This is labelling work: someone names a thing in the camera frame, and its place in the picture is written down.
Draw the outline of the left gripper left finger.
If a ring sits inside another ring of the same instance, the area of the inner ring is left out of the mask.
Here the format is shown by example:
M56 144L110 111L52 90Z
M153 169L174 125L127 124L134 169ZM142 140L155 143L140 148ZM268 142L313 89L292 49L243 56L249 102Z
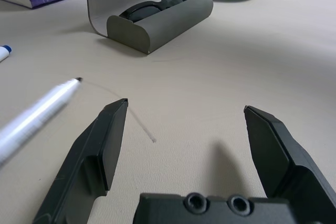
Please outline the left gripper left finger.
M121 150L128 100L106 105L78 136L34 223L87 223L94 201L111 189Z

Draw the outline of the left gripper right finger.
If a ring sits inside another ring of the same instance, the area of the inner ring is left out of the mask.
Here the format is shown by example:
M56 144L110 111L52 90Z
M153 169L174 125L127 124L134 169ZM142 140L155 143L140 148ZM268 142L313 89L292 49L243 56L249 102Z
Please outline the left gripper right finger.
M266 196L288 201L299 223L335 223L335 191L279 119L244 108L251 155Z

